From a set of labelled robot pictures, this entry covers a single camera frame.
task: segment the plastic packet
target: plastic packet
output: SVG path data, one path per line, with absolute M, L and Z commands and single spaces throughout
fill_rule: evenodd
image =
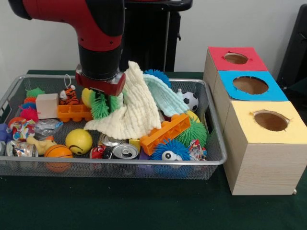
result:
M 47 137 L 54 136 L 62 128 L 63 122 L 56 119 L 39 120 L 34 128 L 35 138 L 37 140 L 44 140 Z

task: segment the metal basket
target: metal basket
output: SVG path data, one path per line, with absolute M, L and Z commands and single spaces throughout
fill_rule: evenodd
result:
M 40 87 L 46 93 L 55 93 L 63 89 L 64 76 L 25 75 L 17 78 L 0 101 L 1 120 L 8 123 L 20 114 L 26 90 Z M 0 157 L 0 175 L 18 176 L 59 176 L 59 177 L 116 177 L 116 178 L 166 178 L 166 179 L 205 179 L 208 180 L 218 165 L 226 161 L 224 141 L 207 84 L 202 80 L 171 79 L 172 89 L 195 93 L 199 98 L 197 116 L 209 131 L 207 141 L 208 161 L 145 161 L 145 160 L 98 160 L 90 159 L 89 153 L 72 159 L 44 157 Z M 82 88 L 75 80 L 77 95 Z M 85 121 L 67 122 L 55 136 L 58 144 L 65 144 L 67 134 L 83 128 Z M 90 131 L 93 145 L 96 145 L 100 133 Z M 65 167 L 63 172 L 55 172 L 50 167 Z

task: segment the towel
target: towel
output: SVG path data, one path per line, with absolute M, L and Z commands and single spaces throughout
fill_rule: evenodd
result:
M 173 92 L 162 80 L 149 74 L 144 74 L 144 80 L 156 105 L 165 116 L 172 117 L 174 114 L 182 114 L 189 110 L 182 97 Z
M 123 88 L 124 106 L 99 120 L 86 123 L 85 130 L 98 130 L 115 139 L 139 139 L 161 122 L 157 106 L 137 63 L 129 61 Z

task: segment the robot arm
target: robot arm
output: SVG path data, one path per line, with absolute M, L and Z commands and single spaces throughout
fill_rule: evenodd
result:
M 18 16 L 68 23 L 76 30 L 81 66 L 76 80 L 86 88 L 117 96 L 125 83 L 119 73 L 124 32 L 124 0 L 9 0 Z

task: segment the orange toy block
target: orange toy block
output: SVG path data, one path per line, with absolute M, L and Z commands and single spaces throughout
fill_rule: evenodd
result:
M 84 104 L 58 105 L 58 119 L 62 122 L 68 122 L 70 119 L 79 122 L 83 118 L 86 121 L 93 119 L 91 109 L 86 107 Z
M 154 148 L 161 142 L 167 139 L 174 139 L 180 133 L 190 127 L 190 119 L 187 114 L 175 114 L 172 116 L 171 122 L 164 121 L 161 129 L 153 129 L 149 136 L 141 138 L 141 146 L 144 152 L 151 156 Z

